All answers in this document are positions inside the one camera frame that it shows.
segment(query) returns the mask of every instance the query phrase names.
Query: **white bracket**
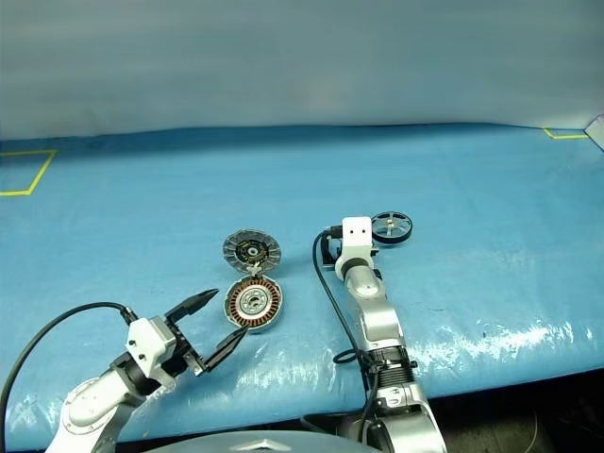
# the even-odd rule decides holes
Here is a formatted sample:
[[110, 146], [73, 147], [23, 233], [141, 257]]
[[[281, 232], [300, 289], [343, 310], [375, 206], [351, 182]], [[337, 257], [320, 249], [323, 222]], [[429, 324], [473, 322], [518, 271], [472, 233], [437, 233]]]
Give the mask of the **white bracket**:
[[335, 266], [336, 275], [340, 280], [344, 280], [342, 266], [353, 258], [365, 260], [370, 268], [374, 268], [371, 258], [373, 244], [371, 218], [346, 217], [342, 220], [342, 254]]
[[172, 357], [175, 347], [176, 337], [159, 316], [137, 319], [130, 324], [127, 351], [146, 377], [167, 388], [174, 387], [176, 381], [163, 371], [161, 364]]

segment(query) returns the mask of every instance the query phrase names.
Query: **black pulley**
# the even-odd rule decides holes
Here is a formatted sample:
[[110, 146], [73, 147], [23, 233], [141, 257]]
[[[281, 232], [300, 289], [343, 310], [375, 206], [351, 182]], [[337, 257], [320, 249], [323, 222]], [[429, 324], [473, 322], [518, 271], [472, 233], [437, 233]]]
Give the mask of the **black pulley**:
[[372, 236], [379, 243], [402, 243], [413, 230], [411, 219], [400, 212], [382, 212], [371, 219]]

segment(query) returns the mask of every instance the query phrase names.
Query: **pulley wheel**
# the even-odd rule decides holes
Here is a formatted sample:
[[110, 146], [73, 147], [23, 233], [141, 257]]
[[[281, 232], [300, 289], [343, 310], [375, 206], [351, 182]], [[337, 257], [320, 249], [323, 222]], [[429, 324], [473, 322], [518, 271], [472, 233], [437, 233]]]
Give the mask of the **pulley wheel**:
[[372, 236], [379, 243], [402, 243], [413, 230], [411, 219], [400, 212], [382, 212], [371, 219]]
[[228, 290], [225, 314], [236, 326], [248, 326], [249, 331], [268, 327], [281, 309], [283, 296], [279, 285], [268, 277], [245, 277]]
[[281, 261], [281, 249], [273, 237], [256, 229], [240, 229], [223, 244], [225, 260], [238, 271], [259, 267], [266, 272]]

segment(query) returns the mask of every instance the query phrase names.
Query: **black cable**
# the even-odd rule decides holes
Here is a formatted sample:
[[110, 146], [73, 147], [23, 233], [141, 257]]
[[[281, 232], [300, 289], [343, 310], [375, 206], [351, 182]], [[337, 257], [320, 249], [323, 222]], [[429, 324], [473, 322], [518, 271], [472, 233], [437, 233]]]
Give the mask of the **black cable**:
[[372, 409], [374, 408], [374, 400], [376, 399], [376, 395], [378, 394], [378, 373], [374, 376], [374, 385], [371, 388], [371, 394], [369, 398], [365, 401], [365, 407], [362, 408], [361, 422], [359, 423], [359, 437], [357, 440], [362, 443], [362, 433], [365, 428], [365, 421], [369, 418]]
[[24, 350], [21, 352], [17, 361], [12, 365], [10, 372], [8, 373], [7, 381], [4, 384], [2, 389], [2, 396], [0, 396], [0, 453], [6, 453], [6, 433], [5, 433], [5, 424], [7, 421], [7, 408], [8, 408], [8, 397], [10, 396], [10, 390], [12, 389], [12, 385], [21, 370], [25, 359], [31, 353], [34, 347], [40, 342], [40, 340], [46, 335], [53, 327], [66, 320], [70, 316], [80, 313], [81, 311], [91, 310], [91, 309], [116, 309], [120, 312], [126, 323], [129, 325], [132, 321], [138, 319], [137, 315], [128, 307], [125, 307], [121, 304], [116, 304], [113, 302], [95, 302], [92, 304], [81, 305], [71, 310], [67, 310], [63, 314], [57, 316], [50, 323], [44, 326], [40, 331], [30, 340]]
[[[319, 241], [325, 234], [327, 234], [327, 232], [322, 231], [314, 239], [314, 243], [312, 244], [312, 264], [314, 265], [314, 271], [316, 272], [317, 276], [319, 277], [319, 281], [321, 281], [321, 284], [323, 285], [323, 289], [325, 290], [325, 292], [327, 294], [327, 298], [329, 299], [329, 302], [331, 302], [331, 306], [333, 307], [334, 311], [336, 312], [336, 315], [338, 316], [338, 319], [340, 320], [340, 324], [342, 324], [342, 327], [344, 328], [344, 332], [346, 333], [346, 336], [348, 337], [348, 340], [350, 341], [350, 344], [352, 345], [352, 349], [345, 350], [344, 352], [341, 352], [340, 354], [336, 355], [333, 358], [333, 361], [337, 364], [349, 363], [349, 362], [353, 361], [354, 358], [356, 357], [357, 362], [359, 363], [359, 367], [361, 369], [363, 387], [365, 388], [365, 392], [367, 392], [367, 390], [368, 390], [367, 380], [366, 380], [364, 371], [369, 366], [371, 366], [373, 359], [365, 351], [361, 351], [359, 349], [359, 345], [357, 344], [357, 341], [355, 340], [355, 337], [352, 334], [352, 331], [350, 330], [350, 326], [346, 322], [346, 319], [344, 318], [344, 315], [342, 314], [342, 311], [340, 310], [340, 306], [338, 305], [338, 302], [336, 301], [335, 297], [333, 296], [333, 293], [331, 292], [329, 286], [327, 285], [327, 282], [325, 281], [325, 278], [323, 277], [323, 273], [321, 272], [321, 269], [319, 268], [319, 263], [317, 260], [317, 244], [319, 243]], [[365, 421], [371, 415], [371, 410], [373, 409], [373, 406], [374, 406], [373, 401], [376, 398], [376, 394], [378, 393], [378, 373], [376, 373], [376, 375], [374, 377], [373, 384], [374, 385], [371, 388], [371, 394], [370, 394], [369, 398], [367, 398], [367, 395], [365, 394], [365, 404], [363, 406], [362, 413], [361, 413], [361, 425], [360, 425], [360, 429], [359, 429], [359, 442], [362, 442], [364, 424], [365, 424]], [[312, 430], [318, 429], [320, 431], [325, 432], [321, 428], [319, 428], [316, 425], [314, 425], [313, 423], [309, 422], [306, 419], [306, 417], [301, 417], [300, 423], [302, 423], [302, 425], [304, 425], [307, 428], [310, 428]]]
[[329, 431], [326, 429], [320, 428], [318, 425], [314, 424], [309, 420], [311, 417], [346, 417], [347, 415], [352, 415], [353, 413], [361, 413], [361, 411], [346, 411], [346, 412], [319, 412], [319, 413], [307, 413], [306, 415], [302, 415], [299, 419], [300, 424], [305, 428], [310, 429], [314, 432], [324, 432], [329, 434]]
[[354, 350], [355, 356], [357, 357], [357, 361], [359, 362], [359, 367], [361, 368], [363, 385], [365, 386], [365, 391], [366, 391], [367, 388], [366, 388], [366, 384], [365, 384], [365, 375], [362, 371], [363, 370], [363, 361], [362, 361], [361, 351], [359, 350], [359, 345], [357, 344], [357, 340], [355, 340], [355, 337], [352, 334], [352, 330], [350, 330], [350, 326], [346, 322], [346, 319], [344, 318], [344, 315], [342, 314], [342, 311], [340, 310], [340, 306], [338, 305], [336, 298], [333, 296], [333, 293], [331, 292], [329, 286], [327, 285], [327, 282], [325, 281], [325, 278], [323, 277], [323, 273], [321, 272], [321, 269], [319, 268], [319, 262], [317, 260], [317, 244], [319, 243], [319, 241], [321, 241], [321, 238], [323, 237], [324, 234], [326, 234], [325, 231], [321, 231], [317, 235], [317, 237], [314, 239], [314, 243], [312, 243], [312, 264], [314, 266], [314, 272], [316, 272], [317, 276], [319, 277], [319, 281], [323, 285], [323, 289], [325, 290], [325, 292], [327, 294], [327, 298], [329, 299], [329, 302], [331, 302], [331, 306], [333, 307], [333, 310], [336, 312], [336, 315], [338, 316], [338, 319], [340, 320], [340, 324], [342, 324], [342, 327], [344, 328], [344, 332], [346, 333], [346, 336], [348, 337], [348, 341], [352, 345], [352, 349]]

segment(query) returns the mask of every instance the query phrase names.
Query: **cable connector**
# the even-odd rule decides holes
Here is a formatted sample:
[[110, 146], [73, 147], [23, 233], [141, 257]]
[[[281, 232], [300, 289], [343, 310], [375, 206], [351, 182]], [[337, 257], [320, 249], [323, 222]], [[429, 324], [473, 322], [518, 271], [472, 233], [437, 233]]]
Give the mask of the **cable connector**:
[[331, 239], [341, 239], [344, 235], [341, 225], [330, 226], [329, 228], [326, 228], [325, 233], [330, 236]]
[[139, 319], [139, 316], [130, 308], [123, 307], [120, 309], [120, 315], [126, 321], [126, 324], [130, 326], [131, 323]]

